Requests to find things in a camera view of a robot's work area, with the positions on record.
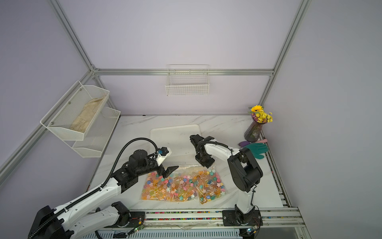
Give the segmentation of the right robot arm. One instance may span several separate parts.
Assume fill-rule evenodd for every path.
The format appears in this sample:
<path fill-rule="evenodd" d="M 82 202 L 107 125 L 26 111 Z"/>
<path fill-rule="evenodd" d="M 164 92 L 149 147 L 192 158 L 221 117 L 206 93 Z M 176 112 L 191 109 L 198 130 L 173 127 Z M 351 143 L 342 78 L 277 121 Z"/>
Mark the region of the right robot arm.
<path fill-rule="evenodd" d="M 256 214 L 253 194 L 263 177 L 263 171 L 252 151 L 246 147 L 229 147 L 211 136 L 204 138 L 195 134 L 190 136 L 190 141 L 196 151 L 195 159 L 201 166 L 210 168 L 215 159 L 228 163 L 232 180 L 242 192 L 235 204 L 235 219 L 240 224 L 248 223 Z"/>

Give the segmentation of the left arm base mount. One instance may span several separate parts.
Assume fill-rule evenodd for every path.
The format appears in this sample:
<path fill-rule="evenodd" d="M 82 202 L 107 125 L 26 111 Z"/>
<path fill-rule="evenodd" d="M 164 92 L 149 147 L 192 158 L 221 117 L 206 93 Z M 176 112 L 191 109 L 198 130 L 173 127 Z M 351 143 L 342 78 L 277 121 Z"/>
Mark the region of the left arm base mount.
<path fill-rule="evenodd" d="M 120 201 L 101 210 L 101 214 L 110 221 L 106 226 L 113 228 L 137 228 L 145 220 L 145 212 L 131 211 Z"/>

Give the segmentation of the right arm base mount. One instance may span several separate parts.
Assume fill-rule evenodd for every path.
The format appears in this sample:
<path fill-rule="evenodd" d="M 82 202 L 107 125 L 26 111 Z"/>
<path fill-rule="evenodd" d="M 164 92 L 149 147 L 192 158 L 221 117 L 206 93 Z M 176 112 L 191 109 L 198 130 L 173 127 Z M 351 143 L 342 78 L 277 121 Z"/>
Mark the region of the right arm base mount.
<path fill-rule="evenodd" d="M 222 218 L 224 226 L 262 226 L 261 212 L 257 206 L 251 206 L 250 211 L 244 214 L 235 206 L 234 210 L 223 210 Z"/>

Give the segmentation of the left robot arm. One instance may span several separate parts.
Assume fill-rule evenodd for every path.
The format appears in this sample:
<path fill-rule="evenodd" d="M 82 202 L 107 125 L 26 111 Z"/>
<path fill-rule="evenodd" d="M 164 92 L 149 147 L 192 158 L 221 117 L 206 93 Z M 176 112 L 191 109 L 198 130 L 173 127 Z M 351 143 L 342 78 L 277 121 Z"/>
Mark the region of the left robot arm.
<path fill-rule="evenodd" d="M 56 208 L 46 206 L 40 209 L 28 238 L 79 239 L 104 227 L 129 224 L 132 221 L 130 210 L 120 201 L 98 212 L 91 211 L 134 186 L 139 176 L 156 172 L 163 178 L 169 177 L 178 169 L 177 166 L 163 166 L 171 153 L 167 147 L 158 148 L 152 154 L 142 149 L 135 151 L 128 162 L 120 169 L 112 170 L 105 182 L 90 192 Z"/>

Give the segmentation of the small ziploc bag of candies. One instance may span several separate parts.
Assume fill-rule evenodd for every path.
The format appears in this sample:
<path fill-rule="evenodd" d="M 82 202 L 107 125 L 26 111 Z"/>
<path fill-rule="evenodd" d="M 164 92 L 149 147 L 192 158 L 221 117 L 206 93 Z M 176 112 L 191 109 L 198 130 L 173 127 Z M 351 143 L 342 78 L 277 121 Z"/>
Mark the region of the small ziploc bag of candies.
<path fill-rule="evenodd" d="M 225 184 L 214 166 L 211 168 L 196 167 L 192 171 L 192 181 L 202 205 L 227 194 Z"/>

